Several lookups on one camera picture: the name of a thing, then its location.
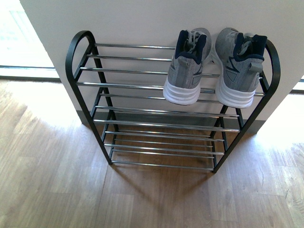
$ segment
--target shoe rack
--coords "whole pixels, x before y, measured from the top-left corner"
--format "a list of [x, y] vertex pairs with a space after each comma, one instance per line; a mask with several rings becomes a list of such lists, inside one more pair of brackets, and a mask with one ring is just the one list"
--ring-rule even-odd
[[[83, 52], [79, 53], [77, 48], [80, 42], [88, 42], [84, 54]], [[127, 54], [123, 56], [108, 55], [100, 51], [103, 48], [113, 49], [113, 53], [117, 53], [118, 49], [132, 50], [132, 53], [136, 53], [138, 49], [144, 49], [146, 53], [150, 50], [171, 51], [173, 53], [175, 47], [99, 44], [95, 42], [90, 31], [80, 31], [72, 39], [66, 56], [66, 76], [101, 151], [110, 165], [129, 164], [188, 168], [216, 173], [275, 93], [280, 81], [279, 57], [274, 45], [268, 40], [266, 50], [272, 67], [271, 83], [268, 83], [264, 72], [262, 72], [259, 81], [263, 92], [255, 94], [255, 99], [258, 99], [259, 102], [246, 121], [243, 120], [241, 109], [227, 107], [214, 99], [199, 98], [197, 103], [199, 105], [203, 105], [203, 103], [218, 105], [220, 110], [218, 113], [128, 107], [128, 104], [142, 104], [143, 101], [168, 102], [162, 96], [163, 85], [133, 83], [136, 80], [125, 83], [125, 78], [122, 79], [123, 83], [108, 83], [109, 77], [112, 77], [113, 74], [116, 78], [119, 78], [120, 75], [126, 77], [125, 75], [133, 74], [139, 77], [158, 75], [165, 78], [167, 72], [115, 67], [103, 68], [102, 61], [105, 59], [123, 60], [127, 63], [130, 62], [131, 66], [133, 66], [134, 61], [137, 63], [153, 62], [154, 65], [168, 62], [169, 69], [171, 59], [128, 57]], [[94, 63], [93, 67], [88, 66], [89, 61]], [[216, 80], [218, 75], [203, 74], [202, 80], [205, 77]], [[120, 91], [126, 90], [129, 92], [120, 93]], [[157, 91], [159, 96], [150, 94]], [[214, 93], [214, 88], [201, 89], [202, 95]], [[121, 100], [125, 104], [124, 107], [121, 106]], [[168, 102], [170, 107], [179, 106], [175, 105]], [[235, 109], [235, 114], [227, 114], [228, 109]], [[177, 118], [187, 120], [208, 118], [214, 122], [212, 122], [212, 126], [204, 126], [201, 123], [166, 122]], [[231, 119], [237, 120], [238, 123], [234, 129], [225, 127], [226, 121]], [[234, 140], [231, 142], [227, 140], [228, 134], [233, 135]]]

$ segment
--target shoe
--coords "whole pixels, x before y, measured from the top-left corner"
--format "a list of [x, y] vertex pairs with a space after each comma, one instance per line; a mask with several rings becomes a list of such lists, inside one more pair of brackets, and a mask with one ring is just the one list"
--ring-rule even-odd
[[211, 36], [205, 28], [180, 32], [175, 53], [163, 88], [166, 100], [178, 105], [191, 105], [200, 95], [203, 63], [211, 50]]
[[213, 61], [221, 73], [215, 93], [218, 100], [234, 108], [251, 106], [263, 71], [265, 36], [247, 36], [233, 28], [223, 29], [212, 49]]

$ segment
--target shoelace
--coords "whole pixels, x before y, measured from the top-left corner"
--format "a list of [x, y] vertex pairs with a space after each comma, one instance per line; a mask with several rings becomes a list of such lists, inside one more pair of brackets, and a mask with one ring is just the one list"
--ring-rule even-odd
[[240, 53], [238, 53], [237, 55], [238, 55], [238, 56], [243, 55], [243, 54], [247, 51], [247, 49], [248, 49], [249, 47], [251, 47], [251, 46], [252, 46], [252, 42], [251, 42], [251, 41], [245, 42], [244, 44], [242, 44], [241, 51], [240, 51]]
[[248, 48], [252, 47], [252, 37], [253, 37], [254, 34], [252, 33], [245, 33], [244, 34], [244, 38], [245, 40], [248, 40], [246, 41], [244, 44], [242, 44], [242, 48], [241, 48], [241, 51], [240, 53], [238, 53], [239, 56], [243, 55]]
[[205, 35], [205, 33], [201, 32], [201, 31], [189, 31], [188, 32], [188, 39], [184, 44], [184, 50], [189, 49], [189, 53], [193, 53], [194, 52], [194, 48], [196, 43], [199, 40], [200, 35]]
[[[234, 40], [236, 38], [236, 33], [237, 32], [232, 31], [227, 35], [227, 38], [229, 39], [231, 44], [231, 49], [234, 48]], [[243, 55], [248, 50], [248, 48], [252, 47], [252, 39], [251, 39], [252, 36], [253, 36], [252, 33], [244, 34], [245, 40], [247, 41], [244, 44], [242, 44], [241, 51], [237, 54], [238, 56]]]

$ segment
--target wooden floor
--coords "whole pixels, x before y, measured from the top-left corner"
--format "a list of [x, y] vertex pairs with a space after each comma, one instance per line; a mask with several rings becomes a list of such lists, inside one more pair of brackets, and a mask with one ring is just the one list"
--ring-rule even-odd
[[303, 228], [303, 101], [211, 174], [108, 166], [61, 84], [1, 80], [0, 227]]

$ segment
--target metal shoe rack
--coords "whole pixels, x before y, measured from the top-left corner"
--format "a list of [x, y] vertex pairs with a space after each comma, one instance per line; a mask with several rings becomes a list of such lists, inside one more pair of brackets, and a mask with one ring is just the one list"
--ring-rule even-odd
[[[86, 38], [88, 47], [83, 54], [80, 63], [73, 68], [73, 59], [79, 42]], [[118, 45], [118, 44], [98, 44], [90, 31], [78, 32], [68, 49], [66, 57], [66, 76], [81, 106], [81, 109], [99, 143], [99, 146], [107, 159], [108, 163], [115, 164], [133, 164], [133, 165], [149, 165], [164, 166], [175, 168], [189, 168], [212, 171], [216, 173], [232, 150], [238, 144], [242, 136], [249, 129], [251, 124], [263, 110], [267, 102], [275, 93], [280, 80], [280, 63], [277, 51], [274, 45], [267, 41], [266, 50], [269, 53], [272, 65], [271, 84], [265, 77], [264, 72], [260, 74], [260, 84], [262, 93], [256, 93], [260, 101], [251, 113], [249, 118], [244, 121], [241, 109], [235, 109], [236, 114], [226, 114], [228, 107], [220, 104], [216, 100], [199, 99], [198, 103], [215, 103], [221, 105], [221, 111], [218, 114], [201, 113], [201, 112], [185, 112], [176, 110], [151, 110], [144, 108], [119, 107], [114, 105], [114, 99], [124, 99], [124, 104], [129, 104], [130, 100], [164, 100], [162, 97], [162, 85], [136, 85], [136, 83], [107, 83], [108, 72], [111, 73], [127, 73], [138, 75], [163, 75], [166, 77], [167, 72], [156, 72], [147, 70], [129, 70], [103, 68], [101, 59], [119, 59], [124, 61], [153, 61], [171, 62], [171, 59], [164, 58], [145, 58], [145, 57], [126, 57], [113, 55], [100, 55], [99, 47], [102, 48], [145, 48], [146, 51], [151, 49], [160, 49], [174, 51], [174, 47], [163, 46], [144, 46], [144, 45]], [[94, 67], [88, 67], [89, 59], [94, 60]], [[83, 73], [92, 73], [92, 77], [98, 78], [96, 82], [85, 82], [82, 80]], [[203, 74], [202, 77], [217, 77], [214, 74]], [[89, 111], [83, 97], [81, 88], [83, 86], [98, 87], [98, 92], [93, 98], [93, 107]], [[111, 90], [129, 90], [131, 95], [124, 93], [113, 93]], [[145, 91], [146, 95], [138, 95], [138, 91]], [[151, 91], [160, 91], [160, 96], [149, 95]], [[214, 94], [214, 89], [201, 89], [201, 94]], [[107, 106], [102, 106], [102, 99], [105, 99]], [[105, 119], [97, 119], [97, 110], [106, 110]], [[156, 118], [147, 118], [148, 120], [125, 120], [119, 117], [119, 114], [131, 114], [134, 116], [151, 116]], [[187, 118], [212, 118], [213, 126], [202, 126], [200, 124], [174, 124], [160, 123], [157, 119], [166, 119], [165, 117], [187, 117]], [[225, 127], [227, 119], [235, 118], [238, 120], [238, 128], [230, 129]], [[104, 124], [102, 132], [98, 131], [98, 124]], [[227, 134], [234, 134], [234, 140], [230, 143], [227, 141]], [[145, 159], [138, 159], [141, 156], [147, 156]], [[180, 163], [172, 163], [175, 159], [179, 159]]]

